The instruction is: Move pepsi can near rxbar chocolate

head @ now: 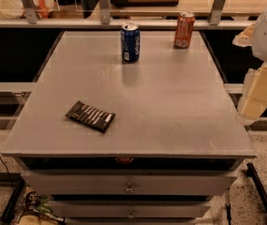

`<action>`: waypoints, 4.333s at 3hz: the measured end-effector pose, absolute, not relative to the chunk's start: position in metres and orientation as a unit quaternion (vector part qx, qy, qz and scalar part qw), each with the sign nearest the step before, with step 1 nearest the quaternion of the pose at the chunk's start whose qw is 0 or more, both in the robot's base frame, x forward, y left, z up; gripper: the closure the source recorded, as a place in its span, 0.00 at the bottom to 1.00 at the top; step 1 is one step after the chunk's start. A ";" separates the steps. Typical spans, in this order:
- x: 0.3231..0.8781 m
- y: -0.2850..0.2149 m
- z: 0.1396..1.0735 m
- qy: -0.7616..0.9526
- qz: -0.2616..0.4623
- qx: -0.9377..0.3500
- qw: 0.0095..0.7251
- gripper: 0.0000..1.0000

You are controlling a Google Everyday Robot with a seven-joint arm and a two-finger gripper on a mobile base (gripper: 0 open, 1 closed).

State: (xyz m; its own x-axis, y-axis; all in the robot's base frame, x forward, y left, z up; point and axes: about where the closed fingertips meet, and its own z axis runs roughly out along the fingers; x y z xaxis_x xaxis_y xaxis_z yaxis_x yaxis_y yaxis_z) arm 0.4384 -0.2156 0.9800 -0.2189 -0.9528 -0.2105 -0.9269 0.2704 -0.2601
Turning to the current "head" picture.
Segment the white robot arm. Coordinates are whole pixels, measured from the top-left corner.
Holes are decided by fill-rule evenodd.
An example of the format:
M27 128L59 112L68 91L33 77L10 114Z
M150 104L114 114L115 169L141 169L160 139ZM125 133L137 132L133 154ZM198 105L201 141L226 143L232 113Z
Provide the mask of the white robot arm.
M251 125L267 109L267 8L232 43L239 47L250 46L253 56L262 61L261 67L247 71L237 106L238 122Z

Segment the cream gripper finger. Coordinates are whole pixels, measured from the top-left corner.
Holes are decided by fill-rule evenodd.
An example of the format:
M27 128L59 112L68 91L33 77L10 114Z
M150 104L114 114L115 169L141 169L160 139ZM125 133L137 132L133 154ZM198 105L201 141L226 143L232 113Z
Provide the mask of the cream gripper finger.
M243 94L238 102L238 120L256 121L267 109L267 62L245 74Z
M233 39L232 44L239 47L251 46L253 31L254 31L254 24L247 26L247 28L244 31L242 31Z

